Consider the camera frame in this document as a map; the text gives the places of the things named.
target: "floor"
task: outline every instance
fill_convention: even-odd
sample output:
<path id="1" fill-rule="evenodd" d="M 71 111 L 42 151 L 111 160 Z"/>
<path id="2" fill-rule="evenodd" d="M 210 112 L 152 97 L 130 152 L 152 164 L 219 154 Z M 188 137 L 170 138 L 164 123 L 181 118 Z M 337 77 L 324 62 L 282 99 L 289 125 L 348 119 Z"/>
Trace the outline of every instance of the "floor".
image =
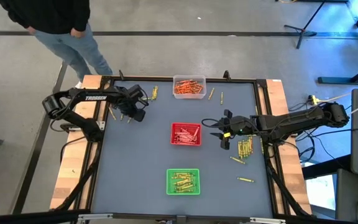
<path id="1" fill-rule="evenodd" d="M 274 0 L 92 0 L 94 31 L 290 31 L 304 26 L 319 3 L 282 4 Z M 318 32 L 358 32 L 358 0 L 327 3 L 310 24 Z M 0 30 L 23 30 L 0 7 Z M 358 73 L 358 38 L 315 37 L 295 49 L 292 37 L 95 37 L 113 69 L 128 75 L 206 75 L 273 78 L 284 83 L 288 105 L 308 95 L 328 99 L 358 86 L 320 85 L 320 76 L 351 77 Z M 9 213 L 61 61 L 29 36 L 0 36 L 0 214 Z M 62 90 L 77 82 L 68 69 Z M 338 102 L 350 105 L 350 97 Z M 328 131 L 321 128 L 317 133 Z M 66 135 L 48 132 L 32 182 L 25 212 L 48 209 Z M 321 137 L 334 157 L 350 152 L 350 134 Z M 299 148 L 310 147 L 308 141 Z M 314 161 L 330 157 L 317 143 Z"/>

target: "wooden board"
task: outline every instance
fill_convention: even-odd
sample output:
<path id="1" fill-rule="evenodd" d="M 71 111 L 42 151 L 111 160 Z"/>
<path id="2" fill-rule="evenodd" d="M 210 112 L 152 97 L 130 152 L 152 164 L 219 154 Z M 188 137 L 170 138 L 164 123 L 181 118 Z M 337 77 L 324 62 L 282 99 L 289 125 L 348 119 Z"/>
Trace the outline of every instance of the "wooden board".
<path id="1" fill-rule="evenodd" d="M 83 88 L 99 88 L 101 76 L 88 75 L 85 76 Z M 267 80 L 267 87 L 274 115 L 288 113 L 287 102 L 284 95 L 283 85 L 280 80 Z M 261 102 L 264 102 L 263 92 L 260 90 L 259 95 Z M 77 104 L 75 112 L 84 116 L 85 118 L 92 118 L 96 103 L 95 102 L 82 102 Z M 105 103 L 101 103 L 100 111 L 103 111 Z M 262 103 L 262 111 L 266 113 L 266 107 Z M 74 140 L 82 137 L 81 131 L 72 132 L 68 135 L 67 141 Z M 80 179 L 80 172 L 85 158 L 86 140 L 82 139 L 76 143 L 70 144 L 66 147 L 63 155 L 63 161 L 60 166 L 55 190 L 53 193 L 50 208 L 59 206 L 64 199 L 70 194 L 75 185 Z M 93 158 L 94 149 L 96 145 L 92 146 L 91 160 Z M 282 169 L 284 173 L 285 184 L 288 187 L 295 200 L 300 203 L 302 208 L 311 213 L 308 197 L 306 194 L 306 185 L 303 180 L 301 165 L 299 162 L 298 151 L 293 146 L 280 146 L 280 158 L 282 162 Z M 80 208 L 85 208 L 86 198 L 88 196 L 88 184 L 84 187 Z M 277 185 L 275 185 L 275 192 L 277 197 L 278 211 L 283 213 L 283 204 L 281 194 Z"/>

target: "jeans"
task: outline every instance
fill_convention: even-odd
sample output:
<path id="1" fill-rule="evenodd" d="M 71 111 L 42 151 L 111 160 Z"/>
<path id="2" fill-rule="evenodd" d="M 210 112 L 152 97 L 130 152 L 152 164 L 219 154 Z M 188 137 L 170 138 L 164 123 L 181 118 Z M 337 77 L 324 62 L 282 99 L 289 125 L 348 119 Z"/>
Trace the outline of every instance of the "jeans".
<path id="1" fill-rule="evenodd" d="M 35 37 L 73 68 L 81 82 L 85 75 L 91 74 L 85 60 L 99 75 L 112 75 L 111 68 L 99 52 L 98 44 L 93 39 L 89 24 L 86 26 L 85 36 L 82 38 L 76 38 L 70 34 L 48 34 L 39 30 L 35 32 Z"/>

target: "sneaker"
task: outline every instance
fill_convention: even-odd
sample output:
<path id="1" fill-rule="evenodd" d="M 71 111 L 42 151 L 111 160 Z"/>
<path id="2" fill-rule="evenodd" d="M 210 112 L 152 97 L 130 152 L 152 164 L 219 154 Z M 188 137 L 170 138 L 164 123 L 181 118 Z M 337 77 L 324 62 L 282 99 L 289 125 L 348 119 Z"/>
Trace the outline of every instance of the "sneaker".
<path id="1" fill-rule="evenodd" d="M 74 86 L 74 88 L 82 88 L 82 82 L 78 82 L 77 85 Z"/>

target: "plastic bin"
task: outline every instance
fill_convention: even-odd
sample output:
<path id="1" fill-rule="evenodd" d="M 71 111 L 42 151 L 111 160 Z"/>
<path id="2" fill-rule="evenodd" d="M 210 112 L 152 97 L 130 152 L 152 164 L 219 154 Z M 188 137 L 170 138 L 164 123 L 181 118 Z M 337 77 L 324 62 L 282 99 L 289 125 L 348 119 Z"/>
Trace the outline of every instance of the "plastic bin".
<path id="1" fill-rule="evenodd" d="M 175 141 L 175 133 L 182 132 L 182 130 L 181 130 L 182 128 L 187 130 L 190 134 L 194 134 L 198 128 L 197 135 L 196 135 L 196 142 L 194 144 Z M 171 144 L 176 144 L 176 145 L 181 145 L 181 146 L 200 146 L 201 145 L 201 125 L 193 124 L 193 123 L 172 123 Z"/>
<path id="2" fill-rule="evenodd" d="M 183 179 L 174 179 L 175 173 L 190 174 L 192 187 L 187 188 L 188 192 L 177 192 L 176 182 Z M 200 171 L 198 169 L 167 169 L 167 195 L 199 195 L 201 193 L 200 187 Z"/>
<path id="3" fill-rule="evenodd" d="M 185 94 L 176 94 L 175 93 L 175 84 L 177 82 L 183 80 L 193 80 L 197 81 L 199 84 L 202 84 L 204 87 L 201 93 L 185 93 Z M 172 86 L 172 93 L 176 99 L 202 99 L 206 94 L 206 80 L 205 76 L 203 75 L 175 75 L 173 77 L 173 86 Z"/>

